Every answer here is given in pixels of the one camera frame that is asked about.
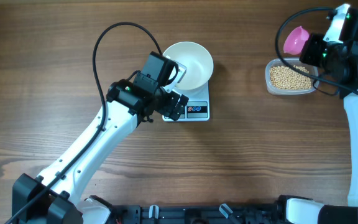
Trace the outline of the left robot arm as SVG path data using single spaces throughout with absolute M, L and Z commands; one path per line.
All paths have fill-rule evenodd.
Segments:
M 114 82 L 97 116 L 75 142 L 35 178 L 22 174 L 12 188 L 9 223 L 112 223 L 113 206 L 81 196 L 111 151 L 150 115 L 176 121 L 188 98 L 175 93 L 186 67 L 151 52 L 134 81 Z

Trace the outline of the pink plastic scoop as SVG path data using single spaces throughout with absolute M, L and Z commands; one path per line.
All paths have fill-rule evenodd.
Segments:
M 283 51 L 291 55 L 300 54 L 309 37 L 309 32 L 302 28 L 302 26 L 293 29 L 285 40 Z

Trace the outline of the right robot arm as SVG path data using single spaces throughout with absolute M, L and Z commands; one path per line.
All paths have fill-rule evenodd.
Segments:
M 349 4 L 337 8 L 313 7 L 290 16 L 279 28 L 279 39 L 287 24 L 310 12 L 326 11 L 331 25 L 325 34 L 293 30 L 283 48 L 276 48 L 278 59 L 291 70 L 282 53 L 298 55 L 307 65 L 322 68 L 313 79 L 337 87 L 343 100 L 351 137 L 351 184 L 346 206 L 326 205 L 312 199 L 282 195 L 277 220 L 282 223 L 358 223 L 358 9 Z

